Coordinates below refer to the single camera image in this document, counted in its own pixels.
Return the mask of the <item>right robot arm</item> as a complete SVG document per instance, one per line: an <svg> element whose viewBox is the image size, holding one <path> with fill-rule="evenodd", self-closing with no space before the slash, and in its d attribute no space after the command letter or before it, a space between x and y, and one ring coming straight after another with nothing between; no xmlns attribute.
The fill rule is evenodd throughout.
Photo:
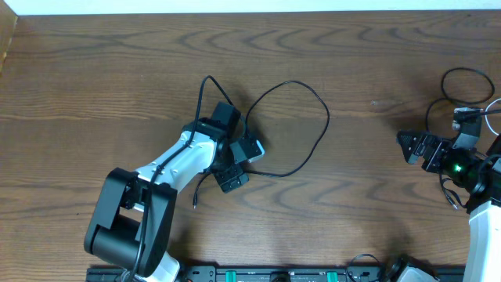
<svg viewBox="0 0 501 282"><path fill-rule="evenodd" d="M477 156L475 145L481 133L481 118L457 117L456 137L446 139L430 132L401 130L396 139L405 161L424 159L422 169L438 174L440 184L453 182L469 193L463 205L469 215L470 248L463 279L500 280L500 152L491 147Z"/></svg>

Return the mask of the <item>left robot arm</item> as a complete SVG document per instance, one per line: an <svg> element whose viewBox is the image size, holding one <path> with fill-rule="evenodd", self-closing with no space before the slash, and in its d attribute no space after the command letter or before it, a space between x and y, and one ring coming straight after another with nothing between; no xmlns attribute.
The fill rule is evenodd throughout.
<svg viewBox="0 0 501 282"><path fill-rule="evenodd" d="M157 159L130 172L115 168L105 178L84 239L84 249L123 270L115 281L174 281L181 269L167 253L178 194L197 175L212 174L223 192L247 183L246 163L263 157L248 131L234 137L243 120L219 103L210 117L196 117Z"/></svg>

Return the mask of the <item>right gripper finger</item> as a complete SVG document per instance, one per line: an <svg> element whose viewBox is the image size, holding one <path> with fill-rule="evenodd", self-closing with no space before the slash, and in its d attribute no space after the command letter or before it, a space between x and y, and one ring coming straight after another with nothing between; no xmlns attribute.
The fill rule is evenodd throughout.
<svg viewBox="0 0 501 282"><path fill-rule="evenodd" d="M418 161L418 159L423 155L420 149L420 145L404 146L402 148L402 152L405 161L410 165L414 165Z"/></svg>
<svg viewBox="0 0 501 282"><path fill-rule="evenodd" d="M423 133L415 130L401 130L397 133L397 142L402 149L416 149L420 145Z"/></svg>

